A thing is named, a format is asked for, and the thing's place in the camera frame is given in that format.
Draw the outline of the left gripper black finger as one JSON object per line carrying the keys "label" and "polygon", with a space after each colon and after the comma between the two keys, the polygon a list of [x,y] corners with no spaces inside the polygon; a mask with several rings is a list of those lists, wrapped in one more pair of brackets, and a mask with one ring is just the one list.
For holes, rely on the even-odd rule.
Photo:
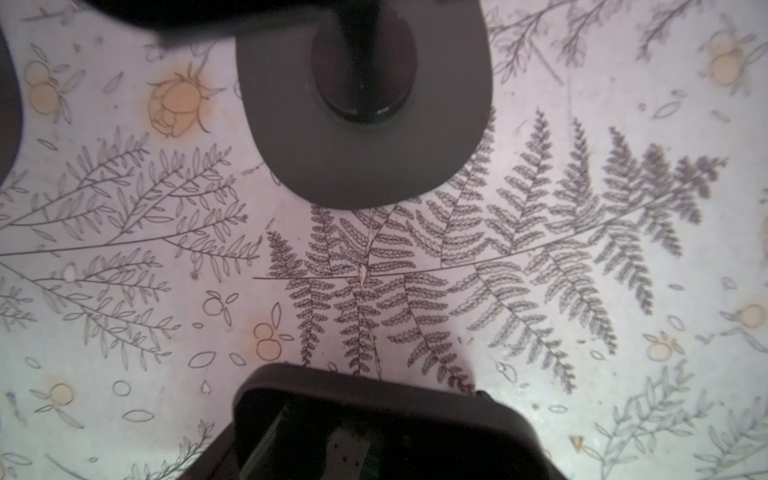
{"label": "left gripper black finger", "polygon": [[234,426],[230,423],[179,480],[236,480]]}

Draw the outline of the black phone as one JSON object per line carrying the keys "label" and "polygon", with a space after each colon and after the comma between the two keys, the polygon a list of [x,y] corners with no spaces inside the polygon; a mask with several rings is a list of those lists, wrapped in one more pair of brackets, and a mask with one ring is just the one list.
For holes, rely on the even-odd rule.
{"label": "black phone", "polygon": [[119,22],[157,33],[223,32],[281,27],[317,18],[337,1],[87,0]]}
{"label": "black phone", "polygon": [[287,364],[233,401],[242,479],[561,479],[529,422],[469,394]]}

